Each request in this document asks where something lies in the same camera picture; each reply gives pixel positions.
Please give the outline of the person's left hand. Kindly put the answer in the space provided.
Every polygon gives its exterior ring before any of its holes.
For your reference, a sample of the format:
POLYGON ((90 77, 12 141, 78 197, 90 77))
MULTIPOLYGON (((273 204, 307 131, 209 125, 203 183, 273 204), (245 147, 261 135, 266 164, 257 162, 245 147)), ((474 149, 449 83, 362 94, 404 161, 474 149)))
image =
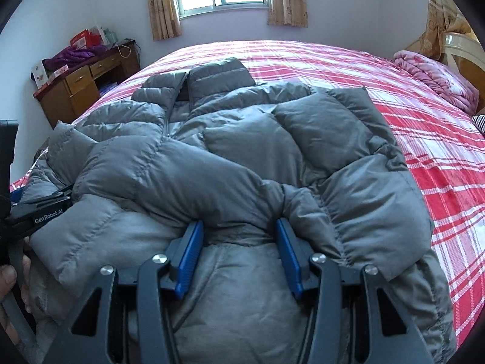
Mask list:
MULTIPOLYGON (((22 301, 25 306, 25 310, 28 313, 32 312, 30 305, 30 266, 31 260, 27 255, 22 257, 22 271, 23 271, 23 284, 21 287, 22 301)), ((17 280, 17 272, 12 265, 1 266, 1 302, 13 289, 17 280)), ((13 342, 14 345, 18 345, 21 341, 15 326, 10 321, 7 313, 1 308, 1 327, 6 332, 7 336, 13 342)))

